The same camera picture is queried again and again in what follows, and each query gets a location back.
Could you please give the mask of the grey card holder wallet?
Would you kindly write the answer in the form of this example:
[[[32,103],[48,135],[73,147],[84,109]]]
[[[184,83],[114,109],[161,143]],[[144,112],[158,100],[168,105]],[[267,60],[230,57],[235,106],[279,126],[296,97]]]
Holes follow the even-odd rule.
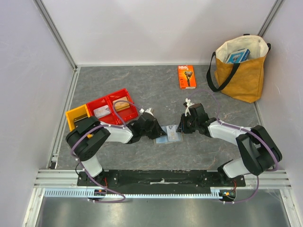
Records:
[[[180,132],[177,132],[177,125],[161,126],[166,135],[161,136],[153,140],[155,145],[170,144],[175,142],[182,142],[183,136]]]

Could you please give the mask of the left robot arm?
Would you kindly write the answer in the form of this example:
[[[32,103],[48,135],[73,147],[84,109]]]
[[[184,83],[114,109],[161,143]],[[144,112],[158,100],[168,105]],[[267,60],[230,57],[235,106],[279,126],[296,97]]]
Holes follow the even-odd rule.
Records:
[[[166,135],[154,115],[144,112],[137,120],[130,121],[125,126],[106,124],[95,116],[85,118],[69,132],[65,140],[71,148],[71,154],[88,172],[88,181],[98,186],[103,183],[104,174],[96,153],[104,143],[132,144],[141,137],[154,140]]]

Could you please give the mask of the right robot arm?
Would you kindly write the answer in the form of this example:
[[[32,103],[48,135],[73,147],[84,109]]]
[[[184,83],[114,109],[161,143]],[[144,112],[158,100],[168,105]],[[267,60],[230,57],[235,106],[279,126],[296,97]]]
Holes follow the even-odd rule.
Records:
[[[240,127],[209,118],[202,104],[194,104],[190,100],[184,106],[186,110],[181,115],[177,132],[191,134],[198,131],[238,147],[241,157],[218,168],[217,181],[220,185],[228,186],[240,175],[258,176],[265,171],[273,171],[282,160],[280,150],[263,126]]]

